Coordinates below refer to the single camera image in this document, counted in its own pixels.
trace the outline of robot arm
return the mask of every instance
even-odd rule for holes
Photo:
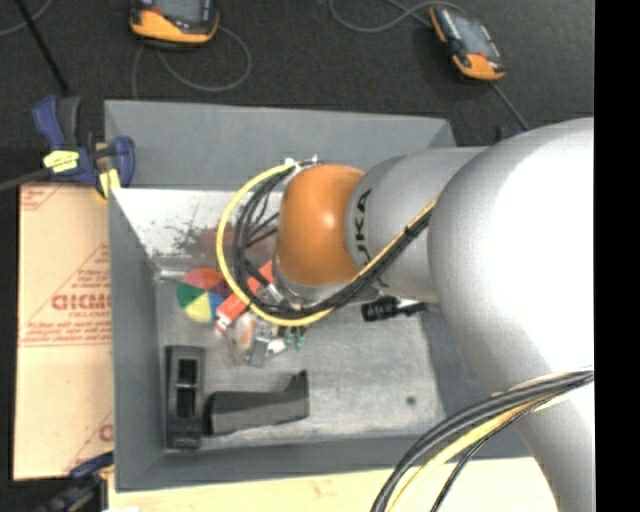
[[[491,392],[593,365],[593,138],[593,119],[580,119],[368,173],[312,166],[283,194],[274,275],[318,301],[437,200],[378,293],[438,303]],[[517,427],[564,512],[595,507],[593,393]]]

